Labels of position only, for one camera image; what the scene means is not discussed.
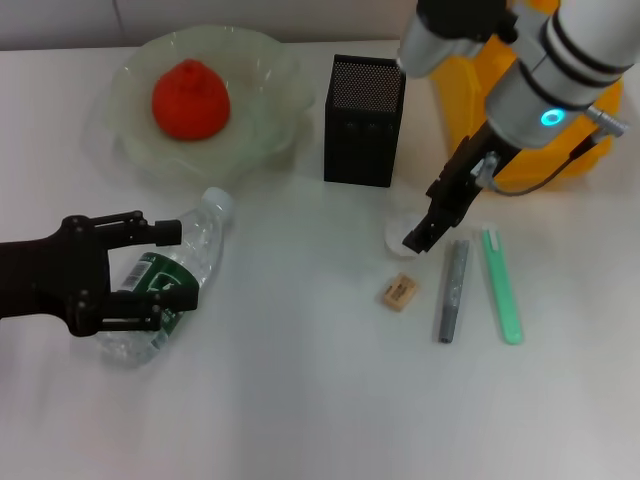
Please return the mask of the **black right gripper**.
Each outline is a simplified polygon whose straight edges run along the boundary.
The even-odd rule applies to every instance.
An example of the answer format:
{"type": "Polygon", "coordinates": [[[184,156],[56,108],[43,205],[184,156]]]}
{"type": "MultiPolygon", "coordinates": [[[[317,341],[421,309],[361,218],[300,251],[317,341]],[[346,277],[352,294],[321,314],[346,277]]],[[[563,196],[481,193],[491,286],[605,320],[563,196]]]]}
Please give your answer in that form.
{"type": "Polygon", "coordinates": [[[480,193],[472,170],[487,154],[498,158],[495,173],[510,162],[510,144],[488,122],[466,136],[445,164],[426,195],[431,199],[427,215],[404,237],[402,244],[416,254],[427,253],[451,227],[456,227],[480,193]]]}

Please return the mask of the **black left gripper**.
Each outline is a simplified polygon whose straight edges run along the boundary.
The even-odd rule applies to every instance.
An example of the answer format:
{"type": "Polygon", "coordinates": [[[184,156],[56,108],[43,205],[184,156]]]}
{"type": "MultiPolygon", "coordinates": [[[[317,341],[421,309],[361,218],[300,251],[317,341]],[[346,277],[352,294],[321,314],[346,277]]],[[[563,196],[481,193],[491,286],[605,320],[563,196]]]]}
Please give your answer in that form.
{"type": "Polygon", "coordinates": [[[193,311],[198,286],[110,293],[108,248],[173,246],[180,220],[152,224],[139,211],[89,218],[69,216],[53,234],[1,245],[1,317],[46,314],[74,336],[103,331],[158,331],[162,315],[193,311]]]}

